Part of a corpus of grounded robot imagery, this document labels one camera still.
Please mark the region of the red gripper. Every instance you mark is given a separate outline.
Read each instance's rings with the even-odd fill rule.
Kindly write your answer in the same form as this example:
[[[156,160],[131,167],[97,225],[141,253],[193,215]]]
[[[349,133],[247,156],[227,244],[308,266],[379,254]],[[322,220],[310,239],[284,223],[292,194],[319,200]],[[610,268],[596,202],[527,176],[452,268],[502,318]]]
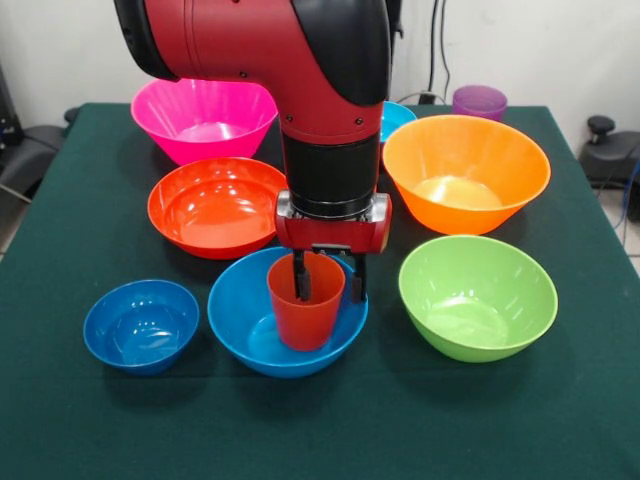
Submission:
[[[387,245],[392,219],[392,201],[388,194],[375,193],[370,205],[354,218],[319,219],[296,210],[290,192],[282,190],[277,196],[274,219],[280,243],[294,250],[293,274],[297,299],[308,301],[311,297],[311,278],[302,250],[314,248],[353,254],[352,300],[362,303],[367,299],[365,254],[379,254]]]

